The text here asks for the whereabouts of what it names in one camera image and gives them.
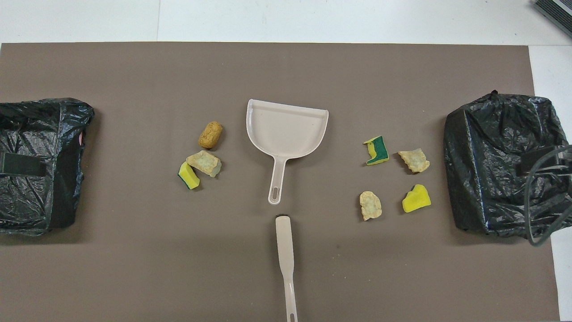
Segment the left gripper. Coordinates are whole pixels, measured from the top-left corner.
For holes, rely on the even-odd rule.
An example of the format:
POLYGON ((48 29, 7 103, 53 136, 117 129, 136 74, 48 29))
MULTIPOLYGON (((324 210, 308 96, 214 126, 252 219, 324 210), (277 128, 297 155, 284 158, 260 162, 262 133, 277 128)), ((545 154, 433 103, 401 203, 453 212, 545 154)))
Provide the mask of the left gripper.
POLYGON ((46 164, 41 157, 1 152, 0 173, 17 177, 44 177, 46 164))

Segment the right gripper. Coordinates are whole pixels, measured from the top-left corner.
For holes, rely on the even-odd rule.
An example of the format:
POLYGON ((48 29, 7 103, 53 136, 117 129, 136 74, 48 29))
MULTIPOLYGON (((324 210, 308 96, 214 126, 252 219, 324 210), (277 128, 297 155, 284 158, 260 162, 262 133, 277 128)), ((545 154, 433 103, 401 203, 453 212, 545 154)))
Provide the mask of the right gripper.
POLYGON ((572 152, 570 145, 550 145, 533 149, 521 155, 521 162, 516 166, 519 176, 529 175, 539 160, 536 174, 571 175, 572 152))

